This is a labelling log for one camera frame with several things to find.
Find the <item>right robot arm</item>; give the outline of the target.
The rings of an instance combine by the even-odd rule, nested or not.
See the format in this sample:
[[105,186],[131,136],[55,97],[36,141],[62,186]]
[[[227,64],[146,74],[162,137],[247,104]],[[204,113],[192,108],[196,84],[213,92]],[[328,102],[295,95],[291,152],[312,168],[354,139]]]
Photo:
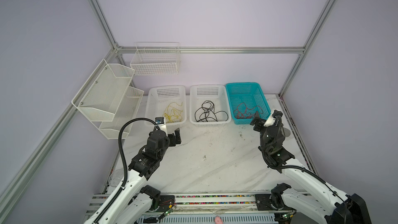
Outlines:
[[318,224],[370,224],[365,200],[357,194],[348,195],[306,169],[295,156],[283,147],[286,128],[283,113],[275,110],[267,119],[255,113],[251,121],[260,134],[259,150],[267,167],[278,171],[302,186],[308,198],[286,183],[271,190],[271,207],[282,210],[293,208]]

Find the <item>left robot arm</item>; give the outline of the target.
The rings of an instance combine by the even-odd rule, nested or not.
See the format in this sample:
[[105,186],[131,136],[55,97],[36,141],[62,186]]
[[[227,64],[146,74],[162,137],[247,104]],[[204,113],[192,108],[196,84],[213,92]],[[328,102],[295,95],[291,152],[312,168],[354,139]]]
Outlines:
[[[126,127],[137,121],[154,125],[149,132],[146,145],[127,164],[123,151],[122,136]],[[123,165],[123,179],[102,206],[85,221],[86,224],[134,223],[151,208],[159,205],[160,192],[147,185],[149,178],[159,168],[169,147],[181,143],[180,130],[169,134],[164,117],[155,120],[135,118],[125,123],[118,134],[118,146]]]

